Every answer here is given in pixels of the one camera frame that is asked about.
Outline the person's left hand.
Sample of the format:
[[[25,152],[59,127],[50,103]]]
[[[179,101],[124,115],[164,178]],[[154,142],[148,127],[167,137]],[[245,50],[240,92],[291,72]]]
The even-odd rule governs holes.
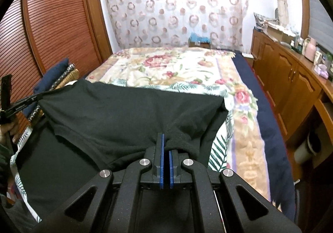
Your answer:
[[[14,117],[12,122],[9,124],[1,125],[0,143],[5,145],[7,142],[6,136],[9,135],[12,138],[12,142],[17,144],[17,140],[20,138],[19,135],[19,121],[17,117]]]

